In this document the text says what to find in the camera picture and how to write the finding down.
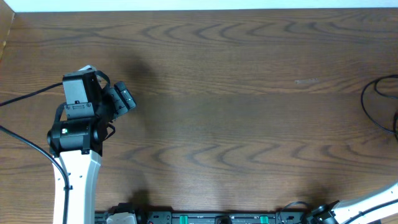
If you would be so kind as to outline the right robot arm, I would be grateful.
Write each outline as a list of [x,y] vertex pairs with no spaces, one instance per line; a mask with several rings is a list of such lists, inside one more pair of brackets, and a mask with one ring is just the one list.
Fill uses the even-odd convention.
[[369,195],[319,206],[305,216],[309,224],[367,224],[397,213],[397,182]]

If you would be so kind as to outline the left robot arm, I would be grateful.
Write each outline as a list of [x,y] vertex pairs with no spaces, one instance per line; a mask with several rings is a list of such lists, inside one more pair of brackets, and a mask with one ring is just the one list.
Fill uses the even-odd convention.
[[66,102],[56,110],[47,133],[57,162],[54,223],[94,223],[96,183],[103,142],[113,121],[136,107],[123,82],[115,85],[102,71],[87,65],[62,80]]

